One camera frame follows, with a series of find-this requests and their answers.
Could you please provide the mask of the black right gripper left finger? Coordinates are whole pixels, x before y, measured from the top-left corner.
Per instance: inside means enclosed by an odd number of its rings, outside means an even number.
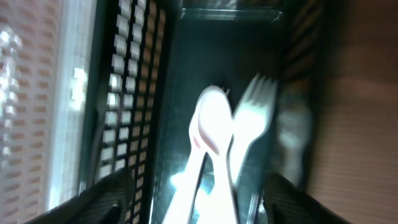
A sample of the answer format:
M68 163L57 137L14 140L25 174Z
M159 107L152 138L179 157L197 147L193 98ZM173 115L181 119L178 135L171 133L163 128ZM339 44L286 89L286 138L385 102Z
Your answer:
M131 171L123 168L29 224L124 223L133 195Z

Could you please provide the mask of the dark green plastic basket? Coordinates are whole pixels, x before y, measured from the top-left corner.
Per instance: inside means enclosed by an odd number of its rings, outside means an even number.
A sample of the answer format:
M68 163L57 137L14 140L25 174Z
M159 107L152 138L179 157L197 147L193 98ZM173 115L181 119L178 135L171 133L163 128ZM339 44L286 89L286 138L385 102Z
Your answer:
M236 106L251 79L312 92L328 1L98 1L80 175L128 168L122 223L160 223L190 152L188 124L215 84Z

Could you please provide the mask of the pink plastic fork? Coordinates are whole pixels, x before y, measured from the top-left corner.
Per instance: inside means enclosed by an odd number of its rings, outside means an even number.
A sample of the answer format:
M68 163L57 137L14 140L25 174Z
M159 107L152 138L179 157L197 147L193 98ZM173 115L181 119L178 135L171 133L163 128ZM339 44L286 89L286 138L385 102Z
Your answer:
M206 87L201 94L198 132L212 161L215 183L206 210L200 215L202 223L238 222L228 165L232 124L226 93L218 86Z

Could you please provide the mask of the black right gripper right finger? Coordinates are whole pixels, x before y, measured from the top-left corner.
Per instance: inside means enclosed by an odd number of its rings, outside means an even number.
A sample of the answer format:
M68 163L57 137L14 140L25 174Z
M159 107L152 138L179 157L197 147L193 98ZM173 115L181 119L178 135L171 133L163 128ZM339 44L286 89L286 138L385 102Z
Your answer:
M278 173L270 173L263 188L269 224L347 224L309 194L296 189Z

